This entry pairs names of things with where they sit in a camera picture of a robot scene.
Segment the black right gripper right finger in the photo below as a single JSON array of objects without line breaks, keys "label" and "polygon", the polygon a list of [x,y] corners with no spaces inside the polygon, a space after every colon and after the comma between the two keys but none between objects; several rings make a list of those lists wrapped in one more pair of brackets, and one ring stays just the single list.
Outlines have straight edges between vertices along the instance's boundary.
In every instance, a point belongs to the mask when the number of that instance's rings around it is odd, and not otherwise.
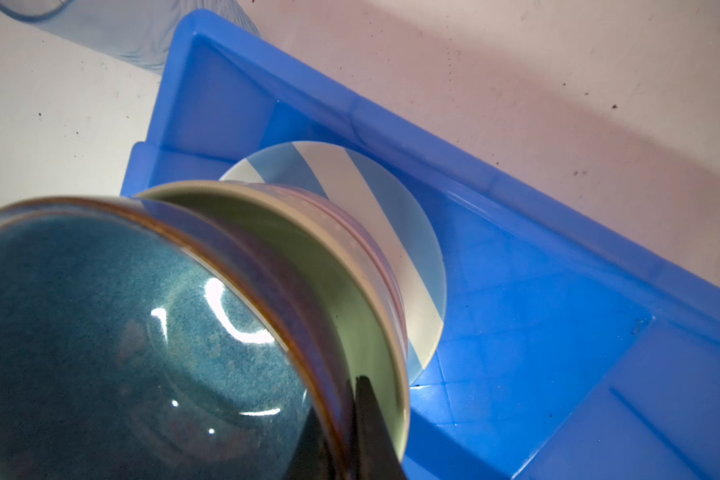
[{"label": "black right gripper right finger", "polygon": [[371,381],[356,379],[354,398],[356,478],[406,480]]}]

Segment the blue ribbed plastic cup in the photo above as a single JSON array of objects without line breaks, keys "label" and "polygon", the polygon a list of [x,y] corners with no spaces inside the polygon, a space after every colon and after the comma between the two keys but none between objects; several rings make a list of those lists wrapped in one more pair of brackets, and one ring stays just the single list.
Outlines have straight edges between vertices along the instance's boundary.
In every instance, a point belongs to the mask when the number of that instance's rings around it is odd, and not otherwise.
[{"label": "blue ribbed plastic cup", "polygon": [[164,70],[178,24],[196,10],[208,10],[259,34],[236,1],[0,1],[0,12],[14,20],[157,74]]}]

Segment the light green ceramic bowl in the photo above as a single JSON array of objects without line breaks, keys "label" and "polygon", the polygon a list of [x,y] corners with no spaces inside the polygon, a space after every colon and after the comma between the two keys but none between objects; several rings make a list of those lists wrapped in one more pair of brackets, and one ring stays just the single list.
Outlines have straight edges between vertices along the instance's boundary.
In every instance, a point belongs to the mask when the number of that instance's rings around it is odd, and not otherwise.
[{"label": "light green ceramic bowl", "polygon": [[290,262],[330,315],[350,374],[371,381],[396,456],[403,457],[411,406],[394,305],[369,256],[336,221],[265,183],[181,181],[138,196],[241,227]]}]

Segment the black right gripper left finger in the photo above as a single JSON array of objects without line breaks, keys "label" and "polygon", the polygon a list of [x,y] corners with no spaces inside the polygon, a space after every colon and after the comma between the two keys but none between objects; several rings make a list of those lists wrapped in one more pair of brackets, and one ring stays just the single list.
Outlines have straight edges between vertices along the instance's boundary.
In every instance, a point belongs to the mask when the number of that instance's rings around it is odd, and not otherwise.
[{"label": "black right gripper left finger", "polygon": [[287,478],[325,480],[333,479],[334,473],[332,456],[322,425],[315,410],[311,409],[289,463]]}]

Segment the dark blue ceramic bowl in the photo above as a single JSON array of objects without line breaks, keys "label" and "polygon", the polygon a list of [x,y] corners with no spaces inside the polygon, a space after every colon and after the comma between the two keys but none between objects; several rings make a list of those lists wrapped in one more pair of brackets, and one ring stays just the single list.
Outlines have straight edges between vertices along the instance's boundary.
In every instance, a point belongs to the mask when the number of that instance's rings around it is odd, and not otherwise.
[{"label": "dark blue ceramic bowl", "polygon": [[0,209],[0,479],[288,479],[311,409],[353,477],[336,330],[251,233],[122,197]]}]

